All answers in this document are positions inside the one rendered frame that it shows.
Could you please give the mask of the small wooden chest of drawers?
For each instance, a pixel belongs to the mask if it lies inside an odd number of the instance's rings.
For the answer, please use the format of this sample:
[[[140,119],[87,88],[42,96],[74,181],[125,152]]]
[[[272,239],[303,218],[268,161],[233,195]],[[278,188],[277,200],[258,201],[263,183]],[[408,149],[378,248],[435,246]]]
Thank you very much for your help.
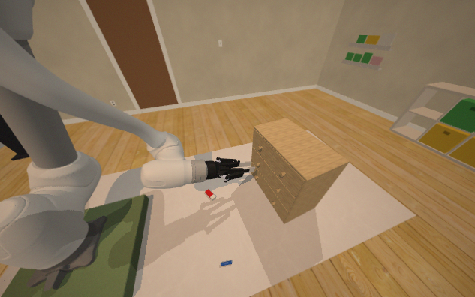
[[[254,126],[255,130],[274,148],[269,175],[277,151],[305,180],[297,197],[293,195],[284,224],[314,209],[350,162],[288,118]]]

